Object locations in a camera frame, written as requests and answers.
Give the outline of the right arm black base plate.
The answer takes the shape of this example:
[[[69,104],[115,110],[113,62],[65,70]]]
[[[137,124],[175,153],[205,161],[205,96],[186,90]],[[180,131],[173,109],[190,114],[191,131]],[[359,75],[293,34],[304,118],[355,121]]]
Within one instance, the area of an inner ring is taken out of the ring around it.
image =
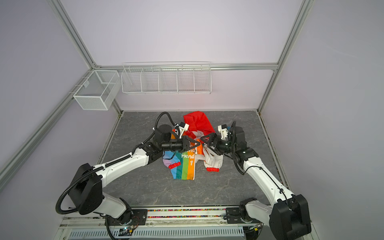
[[[261,221],[256,219],[246,220],[242,217],[239,207],[227,207],[223,217],[228,224],[260,224]]]

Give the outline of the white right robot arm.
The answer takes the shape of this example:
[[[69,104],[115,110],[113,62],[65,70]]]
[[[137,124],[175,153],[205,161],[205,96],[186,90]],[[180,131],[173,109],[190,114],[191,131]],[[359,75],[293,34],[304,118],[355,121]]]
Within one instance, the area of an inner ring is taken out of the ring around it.
[[[241,218],[257,220],[268,226],[277,240],[296,240],[312,232],[309,204],[303,195],[295,195],[265,166],[257,152],[248,147],[245,132],[232,125],[211,133],[201,141],[215,154],[229,155],[239,173],[248,174],[260,187],[269,204],[249,198],[239,204]]]

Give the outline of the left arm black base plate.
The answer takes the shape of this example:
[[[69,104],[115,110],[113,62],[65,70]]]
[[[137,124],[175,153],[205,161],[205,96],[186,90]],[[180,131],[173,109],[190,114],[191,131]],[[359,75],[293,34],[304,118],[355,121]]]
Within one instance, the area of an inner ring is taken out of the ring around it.
[[[147,215],[147,209],[133,209],[124,212],[117,219],[107,216],[107,221],[110,226],[143,226],[146,223]]]

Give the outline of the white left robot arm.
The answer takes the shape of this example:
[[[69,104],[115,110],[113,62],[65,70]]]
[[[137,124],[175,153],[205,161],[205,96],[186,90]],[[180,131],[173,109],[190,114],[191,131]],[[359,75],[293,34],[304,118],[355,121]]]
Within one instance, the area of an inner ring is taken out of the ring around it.
[[[163,157],[167,151],[184,153],[201,143],[173,131],[169,125],[153,130],[150,139],[137,145],[130,153],[104,164],[78,168],[71,184],[60,195],[55,210],[60,215],[96,213],[110,217],[121,225],[128,224],[134,216],[130,205],[122,198],[115,198],[103,189],[121,176]]]

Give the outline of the colourful rainbow kids jacket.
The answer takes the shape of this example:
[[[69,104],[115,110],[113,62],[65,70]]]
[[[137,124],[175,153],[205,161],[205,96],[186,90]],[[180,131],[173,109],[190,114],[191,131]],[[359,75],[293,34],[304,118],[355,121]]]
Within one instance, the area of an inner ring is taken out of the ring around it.
[[[175,180],[194,180],[196,163],[202,162],[207,172],[219,172],[224,157],[214,153],[202,141],[201,137],[214,133],[214,128],[205,113],[197,111],[184,116],[184,123],[189,125],[183,133],[200,145],[187,152],[166,151],[163,154],[163,164],[170,169]]]

